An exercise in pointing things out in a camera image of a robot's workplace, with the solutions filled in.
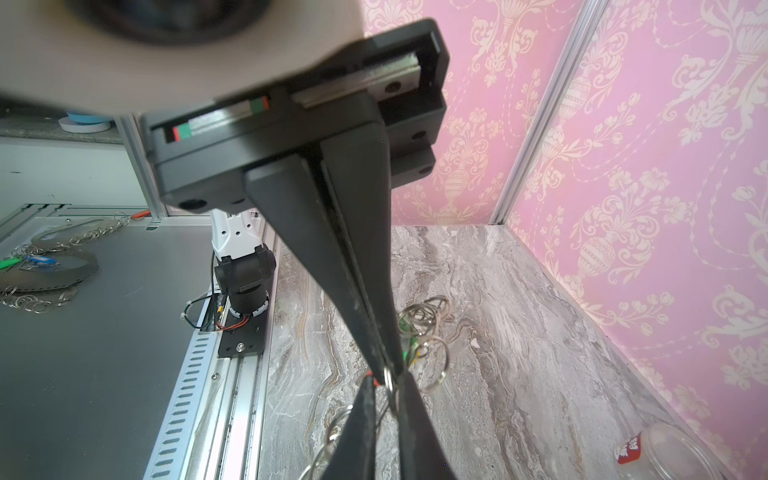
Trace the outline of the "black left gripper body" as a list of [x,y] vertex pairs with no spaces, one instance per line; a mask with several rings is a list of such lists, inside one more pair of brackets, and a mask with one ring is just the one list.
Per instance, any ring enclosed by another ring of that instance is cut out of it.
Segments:
[[222,100],[144,114],[145,155],[162,202],[190,213],[252,207],[246,171],[365,123],[384,126],[398,188],[429,176],[447,106],[450,54],[424,18],[355,41],[318,66]]

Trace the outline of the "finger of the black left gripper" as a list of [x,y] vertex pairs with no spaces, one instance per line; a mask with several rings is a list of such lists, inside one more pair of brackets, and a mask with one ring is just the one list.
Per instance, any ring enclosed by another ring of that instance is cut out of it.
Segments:
[[372,370],[404,371],[391,283],[391,172],[386,129],[370,122],[322,145],[326,181],[343,228],[347,261],[364,305]]
[[299,155],[244,174],[248,198],[338,309],[374,377],[384,381],[386,361],[376,339],[344,238],[332,220],[325,193]]

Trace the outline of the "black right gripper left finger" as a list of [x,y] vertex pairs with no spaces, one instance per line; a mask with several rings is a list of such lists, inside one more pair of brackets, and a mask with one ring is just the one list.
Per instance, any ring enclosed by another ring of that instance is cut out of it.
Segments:
[[376,442],[376,385],[366,376],[322,479],[374,479]]

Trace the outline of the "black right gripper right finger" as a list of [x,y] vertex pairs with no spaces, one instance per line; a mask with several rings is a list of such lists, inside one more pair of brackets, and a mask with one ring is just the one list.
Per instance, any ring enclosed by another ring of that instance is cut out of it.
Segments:
[[397,418],[402,479],[456,479],[410,372],[398,378]]

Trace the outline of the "green key tag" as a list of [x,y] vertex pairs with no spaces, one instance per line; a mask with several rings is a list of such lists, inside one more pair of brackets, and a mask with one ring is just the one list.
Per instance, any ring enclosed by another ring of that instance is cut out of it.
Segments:
[[403,352],[403,360],[407,368],[410,368],[418,359],[419,339],[411,337],[407,341],[407,349]]

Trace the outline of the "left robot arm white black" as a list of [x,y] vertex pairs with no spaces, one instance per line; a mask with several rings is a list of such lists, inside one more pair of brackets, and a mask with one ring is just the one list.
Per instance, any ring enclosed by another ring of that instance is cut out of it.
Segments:
[[266,304],[273,253],[255,210],[330,297],[378,380],[404,371],[391,284],[391,197],[429,176],[450,54],[431,18],[348,44],[304,72],[146,114],[162,201],[214,217],[235,312]]

